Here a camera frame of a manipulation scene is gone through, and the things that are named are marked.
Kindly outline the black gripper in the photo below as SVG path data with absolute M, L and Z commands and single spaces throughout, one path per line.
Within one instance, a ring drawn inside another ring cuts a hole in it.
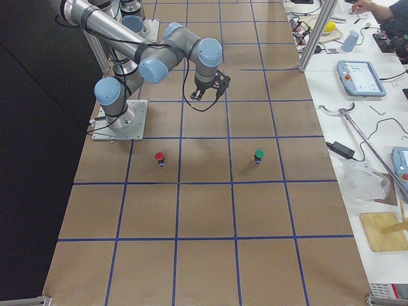
M 219 70 L 212 76 L 203 76 L 196 72 L 194 74 L 194 83 L 196 90 L 190 94 L 190 98 L 195 101 L 201 101 L 207 89 L 216 89 L 217 94 L 223 94 L 223 73 Z

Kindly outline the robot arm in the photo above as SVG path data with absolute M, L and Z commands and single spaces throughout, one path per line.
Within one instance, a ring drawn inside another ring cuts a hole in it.
M 142 140 L 147 115 L 146 100 L 131 99 L 144 82 L 157 84 L 185 59 L 194 63 L 199 101 L 208 89 L 219 99 L 230 78 L 219 71 L 222 46 L 213 38 L 200 38 L 185 26 L 172 22 L 158 43 L 154 27 L 147 20 L 141 1 L 119 1 L 119 15 L 111 1 L 51 1 L 68 27 L 81 29 L 104 74 L 94 86 L 101 107 L 93 140 Z
M 160 21 L 147 18 L 142 1 L 89 1 L 89 3 L 140 36 L 147 37 L 158 33 Z

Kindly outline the person hand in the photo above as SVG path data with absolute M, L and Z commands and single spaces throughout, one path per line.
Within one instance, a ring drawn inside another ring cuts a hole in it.
M 376 9 L 378 9 L 379 5 L 374 3 L 373 1 L 369 0 L 359 0 L 356 3 L 354 3 L 351 7 L 351 12 L 356 14 L 356 13 L 363 13 L 363 12 L 374 12 Z

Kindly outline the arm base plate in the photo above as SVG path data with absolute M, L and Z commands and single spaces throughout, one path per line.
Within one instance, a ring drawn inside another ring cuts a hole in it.
M 140 36 L 144 37 L 146 40 L 156 43 L 158 32 L 159 32 L 159 20 L 148 20 L 143 21 L 142 30 L 139 32 Z
M 126 102 L 127 110 L 117 120 L 106 117 L 103 108 L 99 108 L 98 116 L 103 119 L 96 121 L 93 141 L 143 140 L 149 101 L 128 99 Z

